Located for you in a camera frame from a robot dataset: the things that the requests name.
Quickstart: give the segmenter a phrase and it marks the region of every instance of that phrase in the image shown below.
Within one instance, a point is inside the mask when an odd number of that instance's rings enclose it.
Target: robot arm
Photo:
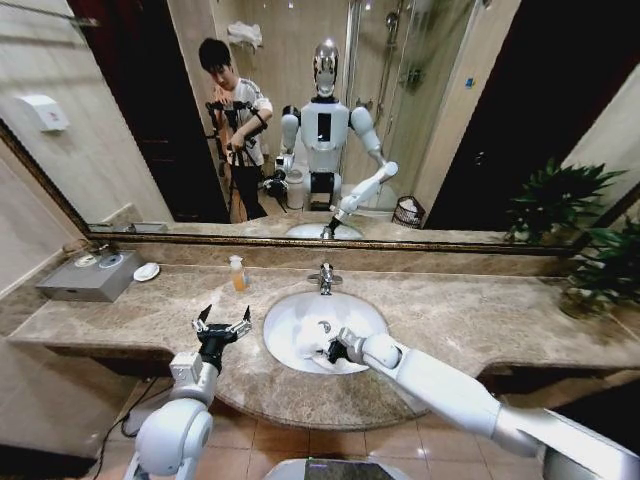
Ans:
[[[171,401],[145,420],[136,437],[136,451],[126,480],[175,475],[193,479],[198,459],[213,428],[208,409],[222,371],[222,352],[251,330],[249,308],[234,325],[204,322],[211,305],[192,322],[202,346],[198,353],[178,353],[170,364],[175,384]]]
[[[349,360],[391,378],[460,428],[521,456],[546,445],[548,480],[640,478],[640,458],[622,446],[549,410],[503,405],[476,379],[389,335],[361,338],[343,328],[337,341]]]
[[[281,199],[287,193],[288,185],[285,181],[287,174],[293,168],[295,155],[293,149],[296,144],[296,135],[300,127],[300,112],[291,105],[282,111],[282,151],[276,157],[275,172],[264,182],[264,188],[268,195]]]
[[[359,205],[369,200],[378,187],[398,173],[398,164],[388,162],[382,156],[380,139],[373,128],[371,115],[364,107],[357,107],[351,112],[351,127],[362,141],[365,150],[378,163],[378,170],[371,177],[360,182],[349,195],[343,197],[336,213],[328,227],[325,228],[323,238],[332,238],[336,227],[356,211]]]

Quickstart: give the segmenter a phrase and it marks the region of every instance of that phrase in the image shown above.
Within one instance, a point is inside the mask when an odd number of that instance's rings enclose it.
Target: small basket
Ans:
[[[415,212],[400,205],[402,202],[406,202],[407,200],[410,200],[413,203],[413,206],[416,209]],[[407,195],[398,199],[391,221],[407,228],[420,228],[424,214],[424,208],[422,208],[415,197]]]

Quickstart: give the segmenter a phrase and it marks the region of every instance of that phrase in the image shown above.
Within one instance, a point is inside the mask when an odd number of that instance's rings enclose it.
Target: mirror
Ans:
[[[550,8],[16,0],[0,6],[0,111],[96,233],[317,240],[353,198],[338,239],[571,245],[638,196],[638,7]],[[207,38],[229,46],[230,77],[207,64],[218,47],[202,60]],[[327,38],[344,110],[316,91]],[[292,137],[287,106],[307,112]]]

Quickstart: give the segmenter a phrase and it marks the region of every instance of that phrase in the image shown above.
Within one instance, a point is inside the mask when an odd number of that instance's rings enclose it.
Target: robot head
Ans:
[[[313,57],[313,78],[320,97],[330,97],[338,77],[338,48],[327,38],[316,47]]]

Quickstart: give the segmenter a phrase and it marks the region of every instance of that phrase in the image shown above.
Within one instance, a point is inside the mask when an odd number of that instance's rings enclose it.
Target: metal tissue box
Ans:
[[[71,259],[36,288],[53,300],[113,302],[129,286],[133,272],[143,263],[137,252],[113,253],[86,266]]]

